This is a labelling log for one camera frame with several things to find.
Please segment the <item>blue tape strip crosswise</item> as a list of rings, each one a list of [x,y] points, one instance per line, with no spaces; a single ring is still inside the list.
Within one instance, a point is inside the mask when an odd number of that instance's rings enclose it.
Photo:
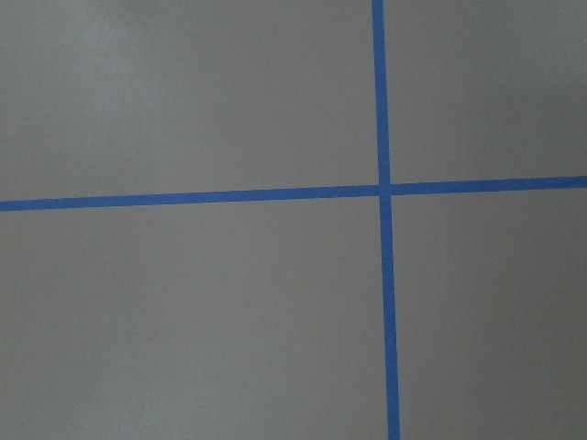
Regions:
[[[218,192],[174,192],[26,199],[3,201],[1,202],[1,210],[3,212],[26,212],[176,204],[221,204],[361,197],[389,198],[405,195],[500,193],[584,189],[585,187],[586,177],[584,175],[499,180],[429,181]]]

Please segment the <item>blue tape strip lengthwise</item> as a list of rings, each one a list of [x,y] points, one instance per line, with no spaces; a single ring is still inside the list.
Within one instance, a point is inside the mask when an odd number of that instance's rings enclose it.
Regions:
[[[388,91],[384,30],[384,3],[371,3],[374,83],[377,127],[382,305],[388,437],[399,439],[400,407],[393,271],[393,209],[389,144]]]

